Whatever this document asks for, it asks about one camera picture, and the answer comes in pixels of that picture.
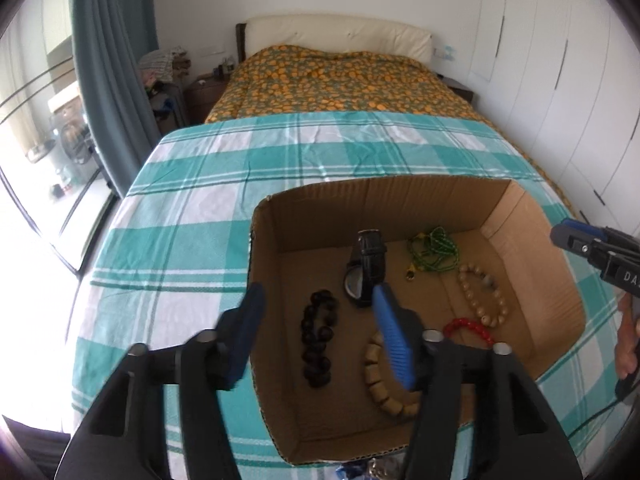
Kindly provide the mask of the person's right hand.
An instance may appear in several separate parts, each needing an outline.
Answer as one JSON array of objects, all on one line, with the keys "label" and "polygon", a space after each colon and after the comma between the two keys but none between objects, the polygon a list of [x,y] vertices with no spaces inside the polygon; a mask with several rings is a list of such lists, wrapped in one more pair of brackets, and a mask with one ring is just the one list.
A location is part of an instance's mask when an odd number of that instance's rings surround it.
[{"label": "person's right hand", "polygon": [[639,337],[639,324],[634,322],[631,303],[634,299],[631,294],[626,294],[618,302],[618,310],[622,314],[620,327],[617,331],[617,344],[615,346],[615,369],[617,377],[627,378],[634,373],[638,366],[638,358],[634,353]]}]

